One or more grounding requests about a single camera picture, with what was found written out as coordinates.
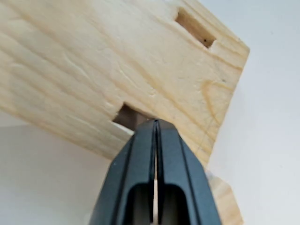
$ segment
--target white background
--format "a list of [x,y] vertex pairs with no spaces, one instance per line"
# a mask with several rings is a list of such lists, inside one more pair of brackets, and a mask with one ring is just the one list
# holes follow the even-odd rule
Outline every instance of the white background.
[[[201,2],[251,49],[209,169],[245,224],[300,224],[300,1]],[[24,124],[0,113],[0,224],[87,224],[109,161]]]

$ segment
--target light wood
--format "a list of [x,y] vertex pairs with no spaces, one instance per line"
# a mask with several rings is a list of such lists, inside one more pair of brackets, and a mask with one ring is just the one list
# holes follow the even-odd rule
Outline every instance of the light wood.
[[196,0],[1,0],[0,108],[113,158],[126,103],[206,165],[248,52]]
[[207,177],[222,224],[243,225],[243,218],[230,185],[209,172]]

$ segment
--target wooden board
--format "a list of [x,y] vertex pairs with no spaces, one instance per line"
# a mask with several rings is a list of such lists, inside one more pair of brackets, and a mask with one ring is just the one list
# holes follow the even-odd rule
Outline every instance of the wooden board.
[[248,53],[196,0],[1,0],[0,108],[112,158],[125,103],[206,166]]
[[217,210],[223,225],[244,224],[234,193],[226,182],[219,177],[207,173],[210,188],[215,199]]

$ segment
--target rectangular slot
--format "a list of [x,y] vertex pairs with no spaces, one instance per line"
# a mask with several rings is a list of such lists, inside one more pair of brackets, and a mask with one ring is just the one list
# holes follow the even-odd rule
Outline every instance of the rectangular slot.
[[179,8],[178,16],[175,20],[186,29],[194,38],[209,48],[216,38],[210,34],[192,15],[184,8]]
[[139,124],[153,118],[154,117],[152,116],[145,115],[144,113],[132,109],[124,103],[118,111],[117,116],[113,119],[113,122],[134,131]]

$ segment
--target clamp jaw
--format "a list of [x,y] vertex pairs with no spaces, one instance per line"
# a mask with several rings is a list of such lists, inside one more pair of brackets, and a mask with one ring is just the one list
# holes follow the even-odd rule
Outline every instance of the clamp jaw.
[[152,223],[155,167],[159,224],[221,225],[202,165],[164,120],[139,125],[112,161],[90,225]]

